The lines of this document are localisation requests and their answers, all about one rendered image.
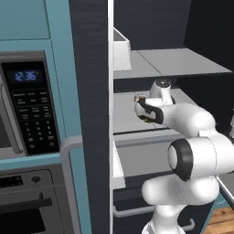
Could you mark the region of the black fridge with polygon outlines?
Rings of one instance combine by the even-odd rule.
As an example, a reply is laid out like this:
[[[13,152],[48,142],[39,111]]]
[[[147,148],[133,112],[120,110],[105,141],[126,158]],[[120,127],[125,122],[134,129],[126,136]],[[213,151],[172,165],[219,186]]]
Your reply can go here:
[[[113,78],[113,31],[135,49],[189,47],[234,69],[234,0],[69,0],[91,230],[111,234],[112,98],[140,88]]]

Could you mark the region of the grey fridge drawer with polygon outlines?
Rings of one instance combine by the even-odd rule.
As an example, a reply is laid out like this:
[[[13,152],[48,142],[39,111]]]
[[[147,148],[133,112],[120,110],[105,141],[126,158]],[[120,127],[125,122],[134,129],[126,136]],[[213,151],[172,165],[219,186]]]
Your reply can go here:
[[[173,130],[115,135],[124,176],[170,171],[167,148],[174,140],[182,138]]]

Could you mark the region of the white fridge door bin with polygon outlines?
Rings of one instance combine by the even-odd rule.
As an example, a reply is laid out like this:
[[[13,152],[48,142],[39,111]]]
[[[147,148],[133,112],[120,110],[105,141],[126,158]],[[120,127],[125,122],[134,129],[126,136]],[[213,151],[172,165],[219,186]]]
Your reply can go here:
[[[131,43],[118,29],[113,29],[113,70],[126,71],[132,69]]]
[[[122,163],[117,151],[116,144],[113,145],[113,188],[114,189],[121,189],[125,188],[125,179],[124,179],[124,173],[122,170]]]

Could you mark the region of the brown food item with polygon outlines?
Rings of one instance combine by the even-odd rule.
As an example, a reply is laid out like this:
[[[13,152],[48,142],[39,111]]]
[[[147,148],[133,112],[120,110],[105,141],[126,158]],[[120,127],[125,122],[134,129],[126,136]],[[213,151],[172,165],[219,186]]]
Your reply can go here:
[[[147,99],[147,97],[145,95],[142,95],[142,94],[136,94],[134,96],[134,102],[139,103],[140,105],[145,105],[146,99]]]

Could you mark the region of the black and silver microwave oven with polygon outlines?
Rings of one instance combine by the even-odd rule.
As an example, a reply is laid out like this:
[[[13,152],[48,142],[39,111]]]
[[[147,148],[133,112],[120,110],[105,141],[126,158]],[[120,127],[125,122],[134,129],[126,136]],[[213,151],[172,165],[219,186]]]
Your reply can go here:
[[[54,154],[60,136],[46,54],[0,51],[0,83],[21,154],[15,154],[0,116],[0,159]]]

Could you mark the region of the teal cupboard door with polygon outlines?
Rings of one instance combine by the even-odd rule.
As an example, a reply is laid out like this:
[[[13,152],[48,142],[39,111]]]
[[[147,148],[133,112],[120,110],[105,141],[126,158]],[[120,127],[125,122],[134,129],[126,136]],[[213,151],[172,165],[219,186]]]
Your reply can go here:
[[[45,0],[0,0],[0,40],[47,38]]]

